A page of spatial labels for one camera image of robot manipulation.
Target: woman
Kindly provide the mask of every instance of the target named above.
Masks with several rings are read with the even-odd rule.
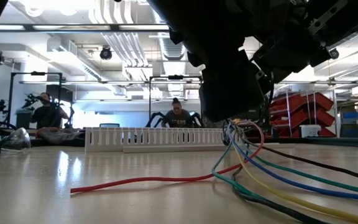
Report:
[[[192,128],[193,120],[190,113],[182,109],[181,103],[178,98],[174,98],[172,102],[172,110],[168,111],[162,120],[161,126],[167,127],[167,123],[170,128]]]

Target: man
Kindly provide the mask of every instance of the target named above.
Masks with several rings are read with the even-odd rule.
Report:
[[[161,127],[166,128],[168,123],[170,128],[192,128],[193,120],[190,113],[181,108],[178,98],[173,99],[172,107],[173,109],[162,120]]]
[[[50,102],[50,95],[48,93],[41,93],[40,101],[43,104],[40,108],[34,111],[31,117],[31,123],[37,122],[37,129],[46,127],[60,128],[62,118],[68,119],[67,114],[59,107],[57,110]]]

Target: blue wire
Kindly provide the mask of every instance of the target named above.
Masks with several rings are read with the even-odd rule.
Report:
[[[287,183],[287,184],[290,184],[292,186],[295,186],[295,187],[299,187],[299,188],[302,188],[302,189],[305,189],[305,190],[310,190],[310,191],[313,191],[313,192],[317,192],[317,193],[321,193],[321,194],[325,194],[325,195],[330,195],[330,196],[334,196],[334,197],[342,197],[342,198],[351,198],[351,199],[356,199],[358,200],[358,194],[350,194],[350,193],[345,193],[345,192],[337,192],[337,191],[334,191],[334,190],[326,190],[326,189],[320,189],[320,188],[317,188],[317,187],[312,187],[312,186],[309,186],[309,185],[305,185],[305,184],[301,184],[301,183],[298,183],[298,182],[294,182],[292,180],[288,180],[284,177],[281,177],[271,171],[269,171],[268,169],[264,168],[263,166],[261,166],[260,164],[258,164],[257,162],[253,161],[239,146],[238,144],[234,141],[233,137],[231,136],[231,134],[229,134],[229,137],[230,137],[230,140],[231,142],[234,144],[234,146],[236,148],[238,148],[238,150],[240,151],[240,153],[250,162],[252,163],[253,165],[255,165],[256,167],[258,167],[260,170],[264,171],[266,174],[278,179],[278,180],[281,180],[282,182],[284,183]]]
[[[226,156],[226,154],[230,151],[231,146],[232,146],[232,144],[230,143],[229,146],[228,146],[228,147],[226,148],[226,150],[224,151],[223,155],[218,159],[218,161],[216,162],[216,164],[212,167],[212,170],[211,170],[212,174],[213,174],[215,177],[217,177],[217,178],[219,178],[219,179],[221,179],[221,180],[223,180],[223,181],[225,181],[225,182],[227,182],[227,183],[233,185],[237,190],[239,190],[239,191],[242,192],[243,194],[250,195],[250,196],[252,196],[252,197],[257,197],[257,198],[265,199],[265,198],[263,198],[262,196],[257,195],[257,194],[255,194],[255,193],[249,191],[248,189],[246,189],[245,187],[243,187],[241,184],[237,183],[236,181],[234,181],[234,180],[232,180],[232,179],[230,179],[230,178],[227,178],[227,177],[225,177],[225,176],[223,176],[223,175],[221,175],[221,174],[218,174],[218,173],[216,172],[216,168],[217,168],[218,165],[222,162],[222,160],[223,160],[223,158]]]

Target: ceiling pipe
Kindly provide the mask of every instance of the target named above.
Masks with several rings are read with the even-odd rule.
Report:
[[[109,7],[109,1],[110,0],[104,0],[104,8]],[[116,20],[116,22],[118,24],[123,24],[124,21],[122,20],[122,15],[121,15],[121,3],[120,2],[114,2],[114,11],[113,11],[113,17]],[[122,37],[123,41],[125,41],[125,45],[128,47],[129,49],[129,53],[131,54],[131,56],[133,56],[137,62],[137,66],[142,67],[143,61],[141,60],[140,57],[140,53],[139,51],[137,51],[136,46],[135,46],[135,42],[134,40],[132,40],[131,35],[130,34],[119,34],[120,37]]]
[[[114,23],[111,18],[111,15],[110,15],[109,4],[107,3],[107,4],[103,5],[102,0],[96,0],[95,15],[97,15],[96,18],[99,17],[98,22],[100,24]],[[136,66],[137,62],[136,62],[134,56],[132,55],[131,50],[129,49],[128,45],[126,44],[126,41],[122,38],[122,35],[113,33],[113,34],[110,34],[109,36],[112,37],[118,43],[118,46],[120,46],[120,48],[122,48],[124,50],[123,53],[125,54],[126,58],[128,58],[131,61],[131,65]]]
[[[134,21],[132,20],[132,13],[131,13],[131,1],[125,2],[125,8],[124,8],[124,19],[128,24],[133,24]],[[139,36],[136,33],[130,33],[129,34],[132,41],[135,43],[135,48],[139,53],[140,59],[143,61],[143,65],[145,67],[149,66],[149,62],[146,59],[146,55],[144,54],[143,48],[140,44]]]
[[[97,22],[99,24],[105,24],[106,21],[108,23],[112,22],[111,16],[109,15],[109,11],[107,15],[104,15],[104,12],[106,11],[102,11],[102,0],[96,0],[96,7],[95,7],[95,18],[97,20]],[[125,59],[127,61],[128,66],[135,66],[136,65],[136,61],[135,59],[132,57],[131,58],[131,53],[128,52],[128,49],[126,48],[126,46],[122,43],[122,39],[117,35],[117,34],[105,34],[106,36],[108,36],[108,38],[111,38],[111,42],[114,43],[116,45],[116,47],[120,50],[120,52],[125,56]]]
[[[97,2],[95,1],[95,8],[89,10],[88,17],[93,24],[99,24],[100,21],[103,21],[101,13],[96,12]],[[101,33],[106,42],[111,46],[111,48],[116,52],[118,57],[122,60],[123,64],[126,66],[132,66],[132,62],[126,57],[124,50],[117,43],[117,40],[114,37],[110,37],[107,34]]]

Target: gray t-shirt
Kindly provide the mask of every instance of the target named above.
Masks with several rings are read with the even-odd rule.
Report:
[[[173,110],[168,111],[165,115],[164,124],[168,123],[170,128],[192,128],[193,121],[189,111],[182,109],[181,115],[175,115]]]

